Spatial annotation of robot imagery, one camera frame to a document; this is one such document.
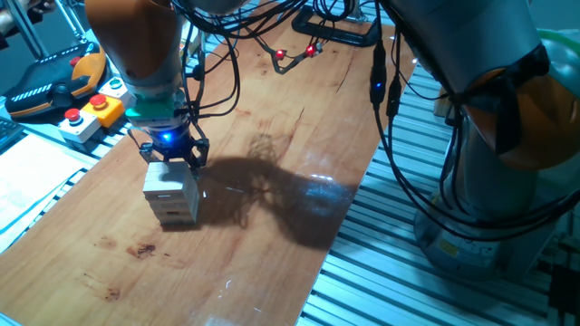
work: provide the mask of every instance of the white block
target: white block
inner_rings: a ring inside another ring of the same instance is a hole
[[[150,163],[143,194],[162,224],[195,223],[198,186],[186,162]]]

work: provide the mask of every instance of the wooden table surface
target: wooden table surface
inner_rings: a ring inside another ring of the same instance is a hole
[[[265,39],[300,53],[310,37],[288,21]],[[211,148],[199,224],[160,227],[141,192],[147,165],[125,138],[0,255],[0,312],[26,326],[295,323],[379,141],[372,48],[328,43],[284,76],[254,41],[237,48],[241,101],[201,123]],[[405,46],[406,76],[411,59]],[[231,85],[225,62],[204,102]]]

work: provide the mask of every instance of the emergency stop button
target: emergency stop button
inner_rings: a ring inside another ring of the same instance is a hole
[[[95,107],[95,109],[103,109],[107,104],[107,97],[102,94],[95,95],[91,97],[89,102],[93,107]]]
[[[76,125],[82,122],[81,112],[79,109],[69,109],[64,113],[64,117],[72,124]]]
[[[71,61],[69,62],[69,64],[74,68],[74,66],[79,63],[79,61],[81,60],[81,57],[76,56],[74,58],[71,59]]]

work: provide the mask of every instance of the white paper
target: white paper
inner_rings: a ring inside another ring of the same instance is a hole
[[[16,321],[11,320],[8,316],[0,312],[0,326],[20,326]]]
[[[20,216],[18,221],[11,224],[11,226],[0,234],[0,254],[4,252],[11,244],[20,238],[22,233],[28,228],[28,226],[34,222],[34,220],[40,215],[40,213],[48,206],[48,204],[53,200],[54,196],[61,191],[65,182],[59,185],[53,192],[48,194],[43,200],[40,201],[36,206],[31,208],[26,214]]]
[[[81,168],[80,161],[35,135],[0,155],[0,234]]]

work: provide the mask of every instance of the wooden board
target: wooden board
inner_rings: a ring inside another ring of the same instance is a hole
[[[287,22],[265,39],[300,53],[309,36]],[[160,227],[125,138],[0,256],[0,312],[23,325],[294,324],[379,141],[372,48],[328,43],[279,76],[255,42],[237,46],[241,101],[201,123],[211,149],[199,225]],[[401,59],[409,76],[406,46]],[[204,102],[231,83],[223,64]]]

